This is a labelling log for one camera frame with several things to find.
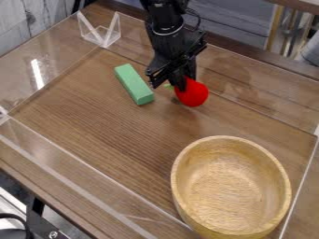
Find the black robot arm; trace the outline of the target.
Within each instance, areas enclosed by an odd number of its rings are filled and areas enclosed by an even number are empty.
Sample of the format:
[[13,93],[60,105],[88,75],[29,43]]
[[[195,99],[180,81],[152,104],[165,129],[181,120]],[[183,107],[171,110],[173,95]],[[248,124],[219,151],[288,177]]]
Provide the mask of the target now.
[[153,59],[145,68],[153,89],[168,80],[185,91],[187,78],[196,78],[196,57],[207,48],[207,42],[200,15],[188,8],[188,3],[189,0],[140,0],[153,49]]

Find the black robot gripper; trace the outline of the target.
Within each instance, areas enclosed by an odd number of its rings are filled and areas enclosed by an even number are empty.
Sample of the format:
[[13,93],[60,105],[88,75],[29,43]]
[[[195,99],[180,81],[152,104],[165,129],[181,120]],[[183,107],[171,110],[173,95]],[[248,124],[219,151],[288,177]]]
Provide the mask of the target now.
[[168,65],[168,63],[179,57],[195,56],[204,50],[206,32],[181,29],[171,35],[157,35],[149,30],[147,34],[155,52],[153,59],[145,69],[152,88],[156,89],[164,81],[169,81],[172,86],[177,87],[180,91],[185,91],[185,78],[196,79],[198,77],[196,58],[188,58],[181,67]]

